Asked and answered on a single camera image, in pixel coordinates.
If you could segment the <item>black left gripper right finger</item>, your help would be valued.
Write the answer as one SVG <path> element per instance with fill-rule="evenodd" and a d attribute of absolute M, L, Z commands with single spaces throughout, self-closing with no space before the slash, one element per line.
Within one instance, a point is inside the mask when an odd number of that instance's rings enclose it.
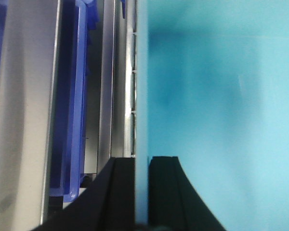
<path fill-rule="evenodd" d="M 173 231 L 224 231 L 200 198 L 178 157 L 155 156 L 149 165 L 149 224 Z"/>

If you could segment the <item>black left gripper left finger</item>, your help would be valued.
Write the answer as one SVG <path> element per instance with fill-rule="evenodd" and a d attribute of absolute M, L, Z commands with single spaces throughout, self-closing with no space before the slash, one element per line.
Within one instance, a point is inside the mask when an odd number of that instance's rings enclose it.
<path fill-rule="evenodd" d="M 131 231 L 135 225 L 135 159 L 111 158 L 70 205 L 37 231 Z"/>

